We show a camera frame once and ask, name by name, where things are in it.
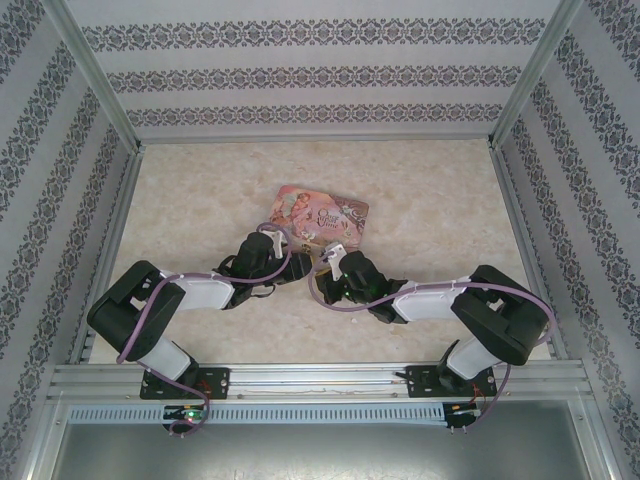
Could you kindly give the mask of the pink illustrated tin box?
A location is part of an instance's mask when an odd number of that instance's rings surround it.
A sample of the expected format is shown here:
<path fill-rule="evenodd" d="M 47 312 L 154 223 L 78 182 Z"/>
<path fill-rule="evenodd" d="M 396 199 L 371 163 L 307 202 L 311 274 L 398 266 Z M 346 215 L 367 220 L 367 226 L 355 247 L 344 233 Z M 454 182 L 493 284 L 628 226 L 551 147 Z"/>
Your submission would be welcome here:
<path fill-rule="evenodd" d="M 339 242 L 358 249 L 369 205 L 334 194 L 282 186 L 272 204 L 269 221 L 286 229 L 299 246 L 322 249 Z"/>

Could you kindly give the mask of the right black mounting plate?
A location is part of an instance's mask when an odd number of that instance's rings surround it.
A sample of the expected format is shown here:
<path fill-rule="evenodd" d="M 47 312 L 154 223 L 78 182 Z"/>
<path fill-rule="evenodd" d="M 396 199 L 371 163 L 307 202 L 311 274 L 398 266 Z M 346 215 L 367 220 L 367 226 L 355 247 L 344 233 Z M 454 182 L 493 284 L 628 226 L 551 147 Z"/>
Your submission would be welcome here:
<path fill-rule="evenodd" d="M 467 380 L 448 367 L 436 365 L 407 365 L 394 373 L 406 384 L 410 398 L 453 398 L 494 396 L 497 384 L 491 368 L 482 370 L 473 379 Z"/>

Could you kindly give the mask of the black mounting plate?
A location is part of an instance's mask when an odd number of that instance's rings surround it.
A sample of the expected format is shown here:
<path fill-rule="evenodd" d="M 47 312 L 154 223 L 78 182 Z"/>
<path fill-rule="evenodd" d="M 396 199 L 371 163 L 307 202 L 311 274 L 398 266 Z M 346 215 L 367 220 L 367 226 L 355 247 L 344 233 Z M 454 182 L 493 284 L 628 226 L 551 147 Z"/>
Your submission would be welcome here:
<path fill-rule="evenodd" d="M 224 400 L 228 396 L 230 370 L 228 368 L 193 367 L 176 380 L 207 396 L 210 400 Z M 199 396 L 178 388 L 152 373 L 145 372 L 139 396 L 143 400 L 198 400 Z"/>
<path fill-rule="evenodd" d="M 482 370 L 473 379 L 467 380 L 448 367 L 436 365 L 407 365 L 394 373 L 406 384 L 410 398 L 453 398 L 494 396 L 497 384 L 491 368 Z"/>

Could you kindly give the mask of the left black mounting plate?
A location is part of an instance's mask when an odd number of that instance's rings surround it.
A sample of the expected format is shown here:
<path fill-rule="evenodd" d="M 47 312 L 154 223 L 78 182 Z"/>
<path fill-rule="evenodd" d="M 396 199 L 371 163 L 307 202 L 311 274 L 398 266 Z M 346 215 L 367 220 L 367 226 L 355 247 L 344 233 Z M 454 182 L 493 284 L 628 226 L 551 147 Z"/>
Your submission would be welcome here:
<path fill-rule="evenodd" d="M 207 396 L 210 400 L 224 400 L 228 396 L 230 370 L 228 368 L 193 367 L 176 380 Z M 199 396 L 178 388 L 152 373 L 145 372 L 139 396 L 143 400 L 198 400 Z"/>

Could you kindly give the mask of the circuit board with green light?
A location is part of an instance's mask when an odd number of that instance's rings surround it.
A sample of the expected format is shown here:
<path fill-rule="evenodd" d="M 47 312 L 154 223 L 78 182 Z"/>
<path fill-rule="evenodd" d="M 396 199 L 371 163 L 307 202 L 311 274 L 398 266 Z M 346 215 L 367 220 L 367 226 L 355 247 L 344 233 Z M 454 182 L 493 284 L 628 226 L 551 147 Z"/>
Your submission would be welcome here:
<path fill-rule="evenodd" d="M 208 419 L 208 412 L 201 405 L 169 405 L 165 406 L 162 414 L 164 424 L 187 422 L 189 425 L 198 424 Z"/>

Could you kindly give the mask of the grey metal sheet panel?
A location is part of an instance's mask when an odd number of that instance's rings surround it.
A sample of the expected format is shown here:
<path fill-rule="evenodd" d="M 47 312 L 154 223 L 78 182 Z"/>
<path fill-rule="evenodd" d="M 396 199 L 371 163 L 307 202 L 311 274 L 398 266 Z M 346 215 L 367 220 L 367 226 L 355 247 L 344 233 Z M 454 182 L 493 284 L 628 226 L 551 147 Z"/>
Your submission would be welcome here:
<path fill-rule="evenodd" d="M 83 424 L 61 412 L 32 480 L 611 480 L 563 401 L 505 402 L 477 427 Z"/>

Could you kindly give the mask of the circuit board with black connectors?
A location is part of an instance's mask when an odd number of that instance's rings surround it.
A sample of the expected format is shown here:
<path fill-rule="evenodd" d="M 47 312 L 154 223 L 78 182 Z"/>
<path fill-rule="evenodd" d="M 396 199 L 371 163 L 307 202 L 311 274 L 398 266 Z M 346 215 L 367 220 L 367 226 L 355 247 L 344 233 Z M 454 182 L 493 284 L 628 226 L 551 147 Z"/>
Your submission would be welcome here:
<path fill-rule="evenodd" d="M 475 402 L 444 403 L 443 408 L 446 426 L 451 433 L 466 433 L 482 414 Z"/>

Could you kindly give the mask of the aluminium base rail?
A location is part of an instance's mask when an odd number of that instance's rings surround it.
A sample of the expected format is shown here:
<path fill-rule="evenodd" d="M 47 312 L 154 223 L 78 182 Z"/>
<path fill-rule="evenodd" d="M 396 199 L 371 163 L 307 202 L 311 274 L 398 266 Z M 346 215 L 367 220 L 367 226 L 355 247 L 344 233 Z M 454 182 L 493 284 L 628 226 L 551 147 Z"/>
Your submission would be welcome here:
<path fill-rule="evenodd" d="M 418 390 L 403 363 L 228 364 L 220 388 L 230 403 L 405 401 Z M 139 400 L 143 370 L 115 364 L 61 365 L 46 389 L 49 402 L 125 404 Z M 583 364 L 534 360 L 494 368 L 503 400 L 570 400 L 593 396 Z"/>

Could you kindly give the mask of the aluminium side rail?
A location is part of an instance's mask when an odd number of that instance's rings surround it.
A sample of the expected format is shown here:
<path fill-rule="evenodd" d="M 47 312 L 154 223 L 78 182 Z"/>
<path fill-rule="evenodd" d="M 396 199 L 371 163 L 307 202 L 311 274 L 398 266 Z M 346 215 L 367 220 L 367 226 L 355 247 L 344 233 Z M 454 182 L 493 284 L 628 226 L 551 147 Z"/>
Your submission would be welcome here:
<path fill-rule="evenodd" d="M 516 155 L 517 163 L 512 166 L 500 148 L 489 144 L 489 153 L 503 192 L 530 289 L 547 303 L 556 318 L 556 327 L 547 341 L 549 352 L 554 359 L 573 359 L 574 355 L 564 339 L 561 314 L 545 268 L 544 246 L 547 238 L 544 225 L 532 187 L 525 178 L 524 168 L 518 163 L 520 157 Z"/>
<path fill-rule="evenodd" d="M 109 210 L 106 230 L 102 236 L 101 249 L 96 259 L 95 271 L 84 297 L 84 304 L 78 318 L 79 322 L 72 336 L 71 349 L 64 360 L 65 364 L 78 364 L 83 360 L 83 351 L 86 339 L 89 336 L 86 318 L 91 306 L 108 289 L 145 150 L 146 147 L 144 145 L 139 146 L 136 153 L 131 154 L 127 165 L 122 171 L 117 195 L 114 197 L 113 205 Z"/>

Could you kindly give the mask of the aluminium frame post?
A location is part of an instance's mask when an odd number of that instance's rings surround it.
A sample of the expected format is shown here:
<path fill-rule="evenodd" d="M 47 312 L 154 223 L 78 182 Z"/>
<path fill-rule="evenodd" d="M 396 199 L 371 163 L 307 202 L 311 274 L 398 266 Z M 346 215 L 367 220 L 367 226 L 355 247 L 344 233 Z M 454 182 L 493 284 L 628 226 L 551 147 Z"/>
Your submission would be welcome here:
<path fill-rule="evenodd" d="M 138 151 L 141 140 L 135 133 L 125 109 L 121 106 L 66 0 L 40 0 L 40 2 L 127 149 Z"/>
<path fill-rule="evenodd" d="M 502 145 L 524 108 L 529 95 L 538 83 L 553 52 L 564 37 L 584 0 L 559 0 L 541 38 L 517 81 L 499 116 L 495 127 L 488 136 L 492 149 Z"/>

